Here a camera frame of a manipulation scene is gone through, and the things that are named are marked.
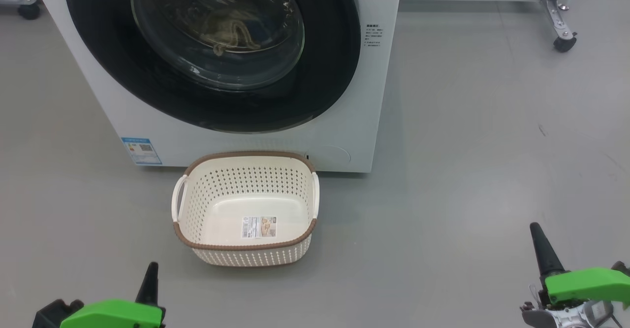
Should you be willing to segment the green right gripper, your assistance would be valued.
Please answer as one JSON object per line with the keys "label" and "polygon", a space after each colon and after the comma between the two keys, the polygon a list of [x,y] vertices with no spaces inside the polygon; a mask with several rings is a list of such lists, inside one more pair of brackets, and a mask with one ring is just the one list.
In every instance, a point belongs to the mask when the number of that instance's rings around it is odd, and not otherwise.
{"label": "green right gripper", "polygon": [[593,267],[566,272],[542,227],[530,224],[538,271],[551,302],[611,301],[630,304],[630,277],[620,270]]}

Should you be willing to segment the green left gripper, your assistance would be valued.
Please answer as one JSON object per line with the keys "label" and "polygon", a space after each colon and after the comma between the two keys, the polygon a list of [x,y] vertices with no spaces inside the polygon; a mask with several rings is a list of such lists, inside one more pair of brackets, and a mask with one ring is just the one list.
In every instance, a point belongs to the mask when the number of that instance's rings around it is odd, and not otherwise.
{"label": "green left gripper", "polygon": [[108,299],[83,306],[61,322],[62,328],[160,328],[165,311],[158,306],[159,264],[151,262],[135,302]]}

